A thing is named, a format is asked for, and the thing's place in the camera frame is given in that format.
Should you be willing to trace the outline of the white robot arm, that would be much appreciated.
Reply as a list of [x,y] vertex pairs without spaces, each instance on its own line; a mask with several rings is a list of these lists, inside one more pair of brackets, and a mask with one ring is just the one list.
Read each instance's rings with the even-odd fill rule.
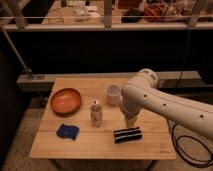
[[124,116],[132,119],[144,108],[213,140],[213,105],[164,93],[157,84],[157,74],[147,68],[126,81],[120,103]]

